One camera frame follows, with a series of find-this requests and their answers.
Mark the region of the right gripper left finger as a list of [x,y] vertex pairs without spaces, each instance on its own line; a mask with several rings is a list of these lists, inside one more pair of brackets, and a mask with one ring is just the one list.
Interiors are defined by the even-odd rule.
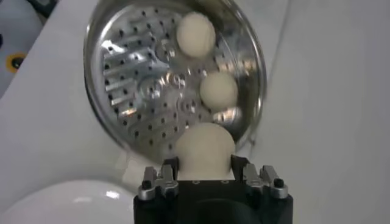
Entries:
[[138,198],[141,201],[153,200],[158,191],[164,197],[169,194],[175,197],[179,192],[178,171],[178,157],[164,160],[159,173],[152,166],[146,167],[138,188]]

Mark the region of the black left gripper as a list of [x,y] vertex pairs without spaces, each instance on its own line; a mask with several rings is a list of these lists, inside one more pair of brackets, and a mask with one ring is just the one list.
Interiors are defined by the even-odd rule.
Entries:
[[27,0],[32,7],[44,17],[49,17],[56,7],[58,0]]

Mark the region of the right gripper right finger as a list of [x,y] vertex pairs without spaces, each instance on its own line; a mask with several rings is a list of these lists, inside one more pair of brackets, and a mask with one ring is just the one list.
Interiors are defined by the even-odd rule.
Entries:
[[261,193],[268,189],[272,198],[286,199],[288,197],[288,186],[277,175],[273,166],[264,165],[257,170],[247,158],[236,155],[231,156],[230,165],[235,180]]

